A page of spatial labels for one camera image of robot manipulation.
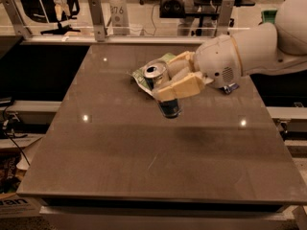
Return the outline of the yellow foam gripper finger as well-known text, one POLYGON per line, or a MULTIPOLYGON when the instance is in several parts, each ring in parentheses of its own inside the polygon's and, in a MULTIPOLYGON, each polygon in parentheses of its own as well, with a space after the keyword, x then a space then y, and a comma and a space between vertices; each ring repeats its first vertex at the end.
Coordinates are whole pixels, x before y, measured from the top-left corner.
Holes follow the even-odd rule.
POLYGON ((191 71, 194 70, 194 52, 185 51, 167 63, 167 69, 169 71, 179 71, 184 68, 188 68, 191 71))
POLYGON ((158 86, 153 90, 153 97, 160 102, 183 99, 200 94, 209 83, 214 80, 202 72, 188 73, 180 80, 171 80, 166 86, 158 86))

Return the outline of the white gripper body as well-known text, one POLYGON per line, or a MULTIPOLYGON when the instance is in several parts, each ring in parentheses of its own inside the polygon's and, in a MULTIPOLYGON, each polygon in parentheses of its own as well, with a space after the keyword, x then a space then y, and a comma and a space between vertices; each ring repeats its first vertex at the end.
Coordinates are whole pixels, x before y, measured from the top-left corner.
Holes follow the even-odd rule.
POLYGON ((194 65, 215 88, 236 83, 241 77, 241 63, 234 39, 229 35, 204 42, 194 54, 194 65))

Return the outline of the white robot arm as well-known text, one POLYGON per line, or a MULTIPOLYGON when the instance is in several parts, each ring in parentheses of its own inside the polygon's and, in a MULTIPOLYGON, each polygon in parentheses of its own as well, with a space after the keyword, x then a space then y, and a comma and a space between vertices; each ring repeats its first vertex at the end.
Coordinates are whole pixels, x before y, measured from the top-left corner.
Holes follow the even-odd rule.
POLYGON ((285 0, 272 23, 207 40, 194 52, 170 61, 169 79, 153 97, 172 101, 199 94, 205 86, 223 88, 246 75, 291 74, 306 69, 307 0, 285 0))

